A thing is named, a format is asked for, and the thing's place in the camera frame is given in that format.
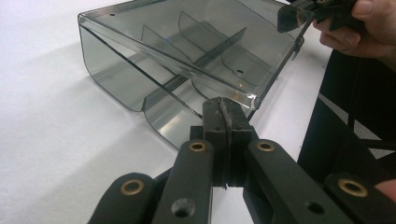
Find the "brass insert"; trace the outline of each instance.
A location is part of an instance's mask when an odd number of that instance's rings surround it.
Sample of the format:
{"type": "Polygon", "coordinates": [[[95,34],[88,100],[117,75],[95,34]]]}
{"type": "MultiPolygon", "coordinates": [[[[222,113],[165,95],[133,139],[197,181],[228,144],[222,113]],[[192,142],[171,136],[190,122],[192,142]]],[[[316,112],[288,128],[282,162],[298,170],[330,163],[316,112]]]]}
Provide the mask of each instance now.
{"type": "Polygon", "coordinates": [[[274,151],[275,149],[275,147],[272,144],[264,141],[258,142],[257,148],[261,151],[266,151],[266,152],[274,151]]]}
{"type": "Polygon", "coordinates": [[[139,180],[139,179],[132,179],[132,180],[128,180],[125,183],[123,183],[121,185],[121,193],[125,194],[125,195],[135,195],[137,193],[139,193],[140,191],[142,191],[143,187],[145,187],[145,184],[143,183],[143,181],[139,180]]]}
{"type": "Polygon", "coordinates": [[[364,198],[369,194],[367,189],[362,184],[351,179],[339,179],[338,187],[340,187],[340,189],[344,192],[355,197],[364,198]]]}
{"type": "Polygon", "coordinates": [[[206,149],[206,145],[201,142],[195,142],[195,143],[191,143],[189,145],[189,149],[192,151],[195,151],[195,152],[200,152],[200,151],[204,151],[206,149]]]}

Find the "white table surface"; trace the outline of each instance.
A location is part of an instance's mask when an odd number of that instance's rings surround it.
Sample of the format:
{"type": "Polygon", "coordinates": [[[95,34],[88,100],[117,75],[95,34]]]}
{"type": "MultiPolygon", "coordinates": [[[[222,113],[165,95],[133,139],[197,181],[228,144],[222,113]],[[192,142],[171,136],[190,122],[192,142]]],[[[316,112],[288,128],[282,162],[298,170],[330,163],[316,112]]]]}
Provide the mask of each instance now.
{"type": "MultiPolygon", "coordinates": [[[[109,185],[155,177],[177,151],[87,72],[79,12],[121,0],[0,1],[0,223],[86,223],[109,185]]],[[[253,117],[296,160],[330,50],[308,29],[253,117]]],[[[215,189],[212,223],[251,223],[241,189],[215,189]]]]}

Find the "black mechanical linkage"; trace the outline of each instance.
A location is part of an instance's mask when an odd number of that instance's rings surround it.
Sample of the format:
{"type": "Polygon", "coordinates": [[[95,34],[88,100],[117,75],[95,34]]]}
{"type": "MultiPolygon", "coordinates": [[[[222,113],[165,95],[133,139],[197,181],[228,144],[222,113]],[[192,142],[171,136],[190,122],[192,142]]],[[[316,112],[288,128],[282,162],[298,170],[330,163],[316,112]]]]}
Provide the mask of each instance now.
{"type": "Polygon", "coordinates": [[[90,224],[210,223],[213,186],[243,187],[256,224],[396,223],[396,203],[356,176],[330,175],[322,189],[279,144],[258,139],[239,104],[203,107],[203,126],[191,127],[174,167],[118,178],[90,224]]]}

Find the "human hand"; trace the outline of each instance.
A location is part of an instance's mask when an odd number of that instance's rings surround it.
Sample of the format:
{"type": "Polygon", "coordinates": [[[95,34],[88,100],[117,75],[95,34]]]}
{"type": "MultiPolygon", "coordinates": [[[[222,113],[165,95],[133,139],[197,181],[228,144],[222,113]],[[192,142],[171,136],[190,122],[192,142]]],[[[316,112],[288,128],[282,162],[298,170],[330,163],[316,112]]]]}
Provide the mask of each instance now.
{"type": "Polygon", "coordinates": [[[396,179],[381,182],[375,187],[396,202],[396,179]]]}
{"type": "Polygon", "coordinates": [[[364,21],[365,31],[342,27],[330,32],[330,19],[314,21],[320,42],[346,55],[377,58],[396,72],[396,0],[358,0],[351,15],[364,21]]]}

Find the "screw hole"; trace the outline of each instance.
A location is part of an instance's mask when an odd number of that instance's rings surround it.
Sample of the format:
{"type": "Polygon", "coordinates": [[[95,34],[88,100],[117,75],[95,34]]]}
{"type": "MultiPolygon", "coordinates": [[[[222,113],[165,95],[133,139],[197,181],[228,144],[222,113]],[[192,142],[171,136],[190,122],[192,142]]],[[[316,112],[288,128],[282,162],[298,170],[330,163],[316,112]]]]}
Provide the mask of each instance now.
{"type": "Polygon", "coordinates": [[[257,148],[259,149],[259,150],[262,150],[262,151],[274,151],[274,149],[275,149],[275,147],[273,146],[273,145],[271,145],[271,144],[269,144],[269,143],[266,143],[266,142],[259,142],[258,144],[257,144],[257,148]]]}
{"type": "Polygon", "coordinates": [[[321,215],[324,213],[323,207],[318,203],[308,203],[306,207],[315,214],[321,215]]]}
{"type": "Polygon", "coordinates": [[[175,217],[191,217],[195,212],[195,203],[191,199],[178,199],[172,204],[172,213],[175,217]]]}
{"type": "Polygon", "coordinates": [[[235,73],[235,74],[236,74],[238,77],[241,77],[242,75],[244,75],[244,71],[238,69],[238,70],[236,70],[236,73],[235,73]]]}
{"type": "Polygon", "coordinates": [[[348,193],[355,197],[364,198],[368,195],[367,189],[363,185],[352,179],[339,179],[338,186],[345,193],[348,193]]]}
{"type": "Polygon", "coordinates": [[[206,146],[204,143],[196,142],[190,144],[189,149],[195,152],[199,152],[199,151],[204,151],[206,149],[206,146]]]}
{"type": "Polygon", "coordinates": [[[139,179],[128,180],[122,184],[120,191],[124,195],[134,195],[142,191],[145,184],[139,179]]]}

